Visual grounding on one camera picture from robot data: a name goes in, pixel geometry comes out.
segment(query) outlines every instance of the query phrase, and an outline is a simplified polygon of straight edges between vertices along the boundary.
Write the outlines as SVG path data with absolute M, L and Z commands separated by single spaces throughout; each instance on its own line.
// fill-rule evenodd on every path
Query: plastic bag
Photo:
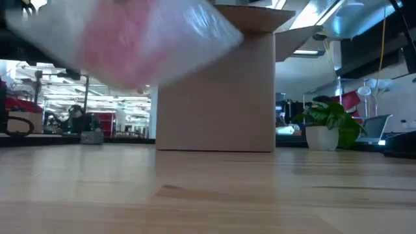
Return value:
M 6 18 L 57 61 L 123 88 L 182 77 L 242 41 L 206 0 L 54 0 Z

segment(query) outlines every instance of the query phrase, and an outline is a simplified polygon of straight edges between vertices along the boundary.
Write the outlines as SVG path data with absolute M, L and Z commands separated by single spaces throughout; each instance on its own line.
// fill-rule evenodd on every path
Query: desk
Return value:
M 4 233 L 413 233 L 416 162 L 380 153 L 0 149 Z

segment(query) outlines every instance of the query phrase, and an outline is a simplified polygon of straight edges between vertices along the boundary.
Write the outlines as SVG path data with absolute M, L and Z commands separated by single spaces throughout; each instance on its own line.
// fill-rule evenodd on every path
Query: yellow cable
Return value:
M 383 67 L 384 39 L 385 39 L 385 19 L 386 19 L 386 15 L 385 15 L 385 7 L 384 7 L 383 36 L 382 36 L 382 55 L 380 56 L 380 66 L 378 67 L 377 81 L 376 81 L 376 86 L 374 87 L 374 90 L 377 90 L 377 88 L 378 88 L 378 80 L 380 79 L 380 73 L 381 73 L 382 67 Z

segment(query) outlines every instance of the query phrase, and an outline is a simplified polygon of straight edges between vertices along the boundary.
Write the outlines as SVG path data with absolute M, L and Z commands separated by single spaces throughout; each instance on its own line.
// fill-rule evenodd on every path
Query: green leaves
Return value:
M 336 102 L 328 104 L 314 102 L 304 113 L 295 117 L 295 120 L 310 120 L 315 126 L 326 126 L 329 130 L 338 128 L 338 146 L 344 149 L 351 147 L 357 140 L 362 126 L 351 115 L 345 112 L 344 107 Z

